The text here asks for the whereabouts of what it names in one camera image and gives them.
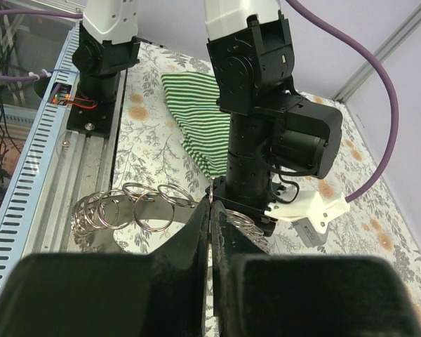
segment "red wire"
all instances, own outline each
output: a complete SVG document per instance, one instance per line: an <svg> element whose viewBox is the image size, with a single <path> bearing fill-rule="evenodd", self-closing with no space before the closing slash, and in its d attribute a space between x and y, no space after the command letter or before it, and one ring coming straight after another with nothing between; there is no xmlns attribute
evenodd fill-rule
<svg viewBox="0 0 421 337"><path fill-rule="evenodd" d="M79 103L75 102L76 100L80 100L80 101L84 101L84 102L90 102L90 103L94 103L94 104L93 105L82 105L82 104L79 104ZM76 107L80 107L81 109L87 109L87 110L92 110L92 109L95 109L97 107L97 103L95 101L87 100L85 98L79 98L79 97L75 97L74 100L59 100L58 104L60 104L60 103L62 103L64 105L68 105L68 104L74 105Z"/></svg>

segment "floral tablecloth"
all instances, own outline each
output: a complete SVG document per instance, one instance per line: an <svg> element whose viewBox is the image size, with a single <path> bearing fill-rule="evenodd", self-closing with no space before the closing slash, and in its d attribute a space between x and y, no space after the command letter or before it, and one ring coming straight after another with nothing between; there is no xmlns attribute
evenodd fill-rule
<svg viewBox="0 0 421 337"><path fill-rule="evenodd" d="M209 182L181 146L181 130L166 107L161 85L163 73L184 71L212 74L208 62L158 46L142 45L140 64L128 73L114 168L115 188L130 181L153 186L176 183L190 191L195 200L204 196ZM342 111L343 140L327 179L299 179L301 188L317 189L325 198L337 191L349 194L371 176L375 163L344 105L311 95L307 97ZM116 233L116 240L128 251L149 253L181 227L174 223L165 232L152 234L129 226ZM421 323L421 253L383 181L355 201L348 214L331 223L324 246L306 248L289 224L279 224L269 243L274 254L362 254L387 259L406 284ZM209 282L207 336L214 336L217 331L211 298Z"/></svg>

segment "striped fabric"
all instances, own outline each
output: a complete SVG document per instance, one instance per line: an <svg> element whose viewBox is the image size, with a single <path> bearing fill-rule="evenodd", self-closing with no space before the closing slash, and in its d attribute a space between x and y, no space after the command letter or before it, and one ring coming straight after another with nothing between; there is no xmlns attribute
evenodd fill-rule
<svg viewBox="0 0 421 337"><path fill-rule="evenodd" d="M226 174L229 115L216 104L218 85L196 72L162 75L167 106L185 137L182 146L204 175Z"/></svg>

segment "white wall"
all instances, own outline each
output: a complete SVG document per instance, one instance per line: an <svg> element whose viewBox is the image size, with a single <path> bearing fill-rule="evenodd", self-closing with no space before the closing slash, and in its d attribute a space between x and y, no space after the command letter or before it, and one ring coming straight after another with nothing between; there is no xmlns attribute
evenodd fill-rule
<svg viewBox="0 0 421 337"><path fill-rule="evenodd" d="M375 51L416 9L421 0L301 2L324 20ZM301 18L284 0L281 3L292 29L297 87L323 97L333 97L362 66L363 59L337 39ZM203 4L203 0L140 0L139 34L144 39L175 51L208 59Z"/></svg>
<svg viewBox="0 0 421 337"><path fill-rule="evenodd" d="M385 61L401 106L401 130L385 179L421 248L421 26ZM348 101L376 160L389 129L389 102L377 75Z"/></svg>

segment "screw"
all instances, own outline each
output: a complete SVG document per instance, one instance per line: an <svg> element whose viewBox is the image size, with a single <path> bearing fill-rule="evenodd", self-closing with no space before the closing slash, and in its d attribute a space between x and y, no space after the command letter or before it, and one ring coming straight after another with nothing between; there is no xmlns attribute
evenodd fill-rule
<svg viewBox="0 0 421 337"><path fill-rule="evenodd" d="M92 123L87 123L84 127L87 131L92 131L95 128L95 125L93 125Z"/></svg>

